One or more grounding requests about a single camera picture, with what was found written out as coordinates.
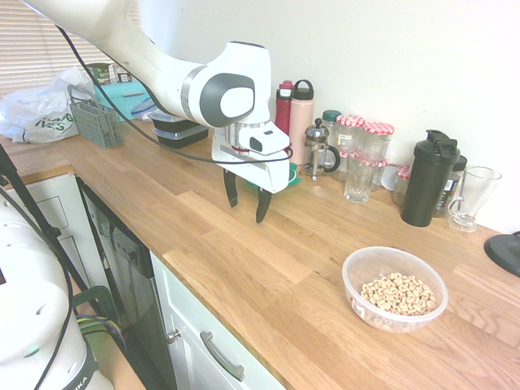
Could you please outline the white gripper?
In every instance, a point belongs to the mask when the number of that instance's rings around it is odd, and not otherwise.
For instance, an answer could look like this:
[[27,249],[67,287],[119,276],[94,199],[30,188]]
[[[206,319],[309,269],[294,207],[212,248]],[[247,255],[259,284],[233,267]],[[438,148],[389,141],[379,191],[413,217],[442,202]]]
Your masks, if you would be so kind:
[[271,204],[272,193],[281,192],[288,187],[287,153],[281,150],[269,155],[261,155],[253,151],[239,154],[224,140],[222,134],[215,133],[211,157],[224,168],[223,181],[231,207],[235,207],[238,203],[236,176],[259,187],[256,223],[261,223]]

